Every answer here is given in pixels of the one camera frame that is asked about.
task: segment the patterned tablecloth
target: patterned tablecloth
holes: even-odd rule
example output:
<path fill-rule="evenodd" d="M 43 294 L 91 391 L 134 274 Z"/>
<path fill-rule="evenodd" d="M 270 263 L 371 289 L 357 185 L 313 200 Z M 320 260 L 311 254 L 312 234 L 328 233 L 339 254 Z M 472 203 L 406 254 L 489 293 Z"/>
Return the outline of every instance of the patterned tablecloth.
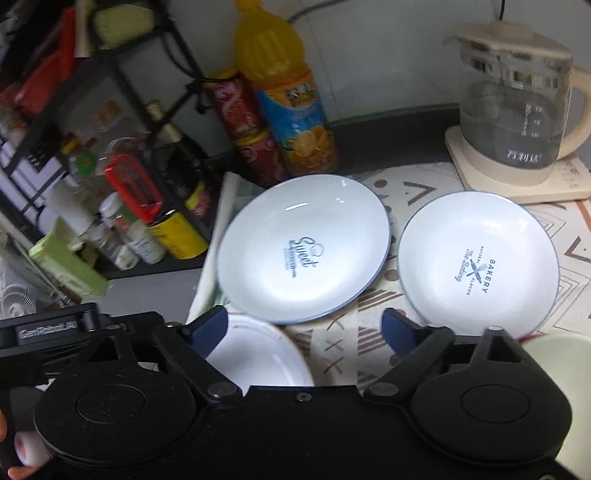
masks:
<path fill-rule="evenodd" d="M 363 388 L 395 363 L 395 352 L 380 334 L 382 312 L 392 307 L 420 322 L 398 280 L 398 238 L 427 202 L 464 190 L 452 163 L 392 167 L 354 178 L 384 203 L 392 224 L 391 249 L 379 276 L 356 300 L 320 319 L 285 328 L 306 357 L 317 385 Z M 527 209 L 552 239 L 560 263 L 556 303 L 540 332 L 569 330 L 591 336 L 591 203 L 543 203 Z M 236 313 L 231 304 L 227 308 Z"/>

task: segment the bottle label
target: bottle label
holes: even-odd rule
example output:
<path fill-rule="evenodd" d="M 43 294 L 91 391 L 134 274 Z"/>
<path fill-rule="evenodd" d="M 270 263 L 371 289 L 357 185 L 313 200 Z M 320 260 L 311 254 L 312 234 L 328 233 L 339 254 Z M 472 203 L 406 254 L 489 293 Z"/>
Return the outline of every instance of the bottle label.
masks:
<path fill-rule="evenodd" d="M 130 241 L 128 245 L 130 249 L 149 265 L 162 260 L 165 254 L 164 247 L 154 240 L 145 227 L 144 234 L 139 235 L 135 240 Z"/>
<path fill-rule="evenodd" d="M 207 250 L 207 242 L 179 212 L 150 225 L 148 230 L 177 260 L 194 258 Z"/>
<path fill-rule="evenodd" d="M 117 252 L 117 257 L 113 262 L 120 270 L 129 270 L 138 264 L 138 257 L 131 251 L 127 245 L 122 245 Z"/>
<path fill-rule="evenodd" d="M 256 96 L 290 164 L 303 173 L 333 160 L 335 144 L 311 72 Z"/>
<path fill-rule="evenodd" d="M 200 181 L 190 197 L 185 200 L 185 207 L 193 212 L 197 218 L 203 218 L 211 207 L 212 200 L 205 188 L 205 184 Z"/>

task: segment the screw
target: screw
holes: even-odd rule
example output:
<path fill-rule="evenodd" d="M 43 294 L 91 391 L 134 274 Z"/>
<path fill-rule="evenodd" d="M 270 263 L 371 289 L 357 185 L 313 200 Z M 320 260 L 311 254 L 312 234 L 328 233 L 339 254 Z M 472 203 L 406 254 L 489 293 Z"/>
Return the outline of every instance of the screw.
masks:
<path fill-rule="evenodd" d="M 393 397 L 399 391 L 399 388 L 393 383 L 378 382 L 369 386 L 369 391 L 377 397 Z"/>
<path fill-rule="evenodd" d="M 297 401 L 310 401 L 312 400 L 312 395 L 310 395 L 309 393 L 300 392 L 295 394 L 295 399 Z"/>
<path fill-rule="evenodd" d="M 218 382 L 210 385 L 207 391 L 214 398 L 229 397 L 236 393 L 236 385 L 230 382 Z"/>

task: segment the green bottle cap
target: green bottle cap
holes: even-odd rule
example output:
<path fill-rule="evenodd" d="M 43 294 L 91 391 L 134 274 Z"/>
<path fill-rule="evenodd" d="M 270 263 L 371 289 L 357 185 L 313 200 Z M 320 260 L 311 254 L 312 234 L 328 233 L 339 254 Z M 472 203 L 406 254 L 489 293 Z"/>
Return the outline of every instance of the green bottle cap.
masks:
<path fill-rule="evenodd" d="M 98 159 L 91 150 L 83 150 L 76 157 L 76 168 L 83 177 L 90 177 L 94 174 Z"/>

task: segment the plate rim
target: plate rim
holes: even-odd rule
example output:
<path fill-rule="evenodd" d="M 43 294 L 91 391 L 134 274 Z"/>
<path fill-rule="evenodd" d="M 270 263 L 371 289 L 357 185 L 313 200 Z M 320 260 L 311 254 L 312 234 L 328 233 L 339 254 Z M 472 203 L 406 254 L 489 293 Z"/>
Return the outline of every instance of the plate rim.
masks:
<path fill-rule="evenodd" d="M 227 294 L 227 292 L 224 290 L 224 288 L 222 287 L 222 282 L 220 281 L 220 258 L 222 257 L 221 253 L 222 253 L 222 247 L 224 242 L 226 241 L 226 238 L 228 236 L 228 232 L 230 231 L 230 228 L 232 227 L 232 225 L 236 222 L 236 220 L 240 217 L 241 214 L 244 213 L 244 211 L 250 207 L 250 205 L 253 205 L 254 202 L 259 201 L 259 199 L 263 198 L 264 196 L 266 196 L 270 191 L 272 191 L 274 188 L 276 187 L 280 187 L 282 185 L 285 185 L 287 183 L 293 183 L 296 181 L 307 181 L 307 179 L 316 179 L 318 177 L 336 177 L 339 179 L 346 179 L 348 181 L 351 181 L 353 183 L 356 183 L 360 186 L 362 186 L 364 189 L 368 190 L 373 197 L 375 197 L 375 199 L 379 202 L 380 206 L 382 207 L 382 210 L 384 212 L 384 219 L 385 219 L 385 224 L 387 225 L 387 230 L 388 230 L 388 238 L 385 242 L 385 252 L 384 252 L 384 257 L 380 260 L 379 263 L 379 267 L 377 268 L 375 274 L 371 277 L 371 279 L 369 279 L 369 281 L 363 286 L 363 288 L 361 288 L 357 293 L 355 293 L 352 297 L 350 297 L 348 300 L 344 301 L 343 303 L 339 304 L 338 306 L 326 310 L 323 313 L 319 313 L 319 314 L 314 314 L 308 317 L 305 317 L 303 319 L 293 319 L 293 320 L 275 320 L 275 319 L 264 319 L 261 317 L 257 316 L 257 319 L 260 319 L 264 322 L 268 322 L 271 323 L 273 325 L 295 325 L 298 323 L 303 323 L 303 322 L 309 322 L 311 320 L 315 320 L 318 318 L 321 318 L 325 315 L 328 315 L 329 313 L 333 313 L 336 312 L 337 310 L 343 308 L 345 305 L 349 304 L 350 302 L 352 302 L 354 299 L 356 299 L 359 295 L 361 295 L 366 288 L 368 288 L 373 281 L 377 278 L 377 276 L 379 275 L 379 273 L 382 271 L 382 268 L 384 267 L 384 264 L 386 262 L 386 259 L 388 258 L 388 252 L 390 250 L 390 239 L 392 236 L 392 226 L 394 225 L 394 223 L 390 224 L 390 220 L 388 217 L 388 211 L 386 210 L 386 207 L 384 205 L 384 203 L 382 202 L 382 200 L 380 200 L 380 198 L 378 197 L 378 195 L 371 189 L 369 188 L 367 185 L 361 183 L 360 181 L 354 180 L 354 179 L 350 179 L 349 177 L 346 177 L 344 175 L 337 175 L 337 174 L 332 174 L 332 173 L 322 173 L 322 174 L 313 174 L 313 175 L 306 175 L 306 176 L 301 176 L 301 177 L 295 177 L 293 179 L 289 179 L 286 180 L 278 185 L 276 185 L 275 187 L 271 187 L 270 189 L 264 191 L 263 193 L 261 193 L 258 197 L 256 197 L 255 199 L 253 199 L 251 202 L 249 202 L 240 212 L 238 212 L 238 214 L 234 217 L 234 219 L 231 221 L 230 225 L 228 225 L 228 228 L 226 228 L 226 231 L 223 234 L 223 238 L 222 241 L 220 242 L 219 245 L 219 250 L 217 253 L 217 258 L 216 258 L 216 276 L 217 276 L 217 284 L 219 285 L 221 291 L 224 293 L 225 296 L 227 296 L 230 301 L 232 302 L 232 304 L 234 306 L 236 306 L 236 308 L 238 308 L 239 310 L 245 312 L 246 315 L 251 316 L 251 314 L 249 314 L 248 312 L 246 312 L 246 310 L 244 308 L 242 308 L 239 303 L 236 303 L 236 301 L 232 298 L 230 298 L 230 295 Z"/>
<path fill-rule="evenodd" d="M 441 195 L 440 197 L 434 198 L 432 200 L 429 200 L 427 203 L 425 203 L 425 205 L 423 205 L 422 207 L 419 208 L 419 210 L 417 210 L 416 212 L 414 212 L 411 217 L 408 219 L 408 222 L 406 223 L 406 225 L 404 226 L 404 229 L 402 230 L 402 233 L 400 234 L 400 241 L 398 242 L 398 251 L 397 251 L 397 257 L 400 257 L 399 253 L 400 253 L 400 248 L 402 247 L 402 241 L 404 239 L 404 234 L 407 231 L 408 226 L 411 224 L 411 222 L 413 221 L 413 219 L 416 217 L 416 215 L 421 212 L 427 205 L 429 205 L 430 203 L 433 203 L 439 199 L 442 199 L 444 197 L 449 197 L 452 195 L 464 195 L 464 194 L 482 194 L 482 195 L 488 195 L 491 197 L 497 197 L 501 200 L 504 200 L 506 202 L 512 203 L 515 206 L 518 206 L 521 210 L 523 210 L 525 212 L 526 215 L 530 216 L 532 219 L 535 220 L 535 224 L 538 225 L 541 230 L 544 232 L 546 239 L 548 240 L 548 242 L 550 243 L 550 246 L 552 247 L 552 251 L 554 252 L 554 258 L 556 259 L 556 292 L 554 293 L 554 297 L 552 300 L 552 303 L 550 304 L 550 307 L 548 308 L 548 312 L 546 312 L 546 314 L 544 315 L 544 317 L 541 319 L 541 321 L 535 326 L 535 328 L 533 328 L 530 332 L 525 333 L 524 335 L 529 335 L 531 334 L 531 332 L 535 332 L 538 328 L 540 328 L 540 326 L 542 326 L 544 324 L 544 322 L 548 319 L 548 317 L 550 316 L 550 313 L 552 312 L 552 308 L 554 307 L 554 304 L 556 302 L 556 297 L 558 295 L 558 290 L 560 288 L 560 262 L 558 261 L 558 253 L 556 253 L 556 247 L 554 246 L 554 244 L 552 243 L 552 239 L 550 238 L 550 236 L 546 233 L 546 230 L 544 230 L 544 228 L 541 226 L 540 222 L 538 221 L 538 219 L 536 217 L 534 217 L 523 205 L 520 205 L 517 202 L 514 202 L 511 199 L 508 199 L 507 197 L 503 197 L 503 195 L 499 195 L 497 193 L 492 193 L 492 192 L 485 192 L 483 190 L 463 190 L 461 192 L 451 192 L 451 193 L 446 193 L 445 195 Z M 422 320 L 423 323 L 427 324 L 429 322 L 428 318 L 421 312 L 421 310 L 419 308 L 417 308 L 417 306 L 415 305 L 414 301 L 411 299 L 411 297 L 408 295 L 407 293 L 407 289 L 404 286 L 404 281 L 403 281 L 403 268 L 401 268 L 400 265 L 400 259 L 397 262 L 397 269 L 398 269 L 398 277 L 400 280 L 400 286 L 402 287 L 402 291 L 404 292 L 404 295 L 406 296 L 407 301 L 409 302 L 410 306 L 415 310 L 415 312 L 418 313 L 418 315 L 420 316 L 420 319 Z M 466 335 L 465 333 L 457 333 L 454 332 L 456 335 L 462 335 L 462 336 L 479 336 L 479 335 Z"/>
<path fill-rule="evenodd" d="M 304 367 L 304 370 L 305 370 L 304 376 L 307 377 L 305 380 L 307 380 L 309 382 L 309 385 L 286 385 L 287 387 L 295 388 L 295 387 L 315 387 L 316 386 L 316 382 L 314 380 L 314 375 L 312 375 L 312 370 L 311 370 L 308 362 L 306 361 L 306 357 L 304 357 L 303 353 L 300 351 L 300 349 L 297 347 L 297 345 L 294 343 L 294 341 L 289 337 L 289 335 L 287 335 L 281 329 L 277 328 L 272 323 L 265 322 L 264 320 L 252 318 L 252 317 L 250 317 L 250 315 L 247 315 L 245 313 L 230 313 L 230 312 L 228 312 L 228 331 L 229 331 L 230 326 L 233 321 L 234 322 L 241 321 L 244 323 L 254 324 L 257 327 L 257 331 L 259 331 L 259 332 L 262 332 L 266 329 L 273 330 L 273 332 L 278 337 L 283 338 L 283 340 L 285 341 L 287 346 L 289 346 L 289 348 L 296 354 L 296 356 L 300 360 L 300 362 L 302 364 L 301 366 Z M 252 386 L 253 387 L 254 386 L 265 387 L 268 385 L 252 385 Z"/>

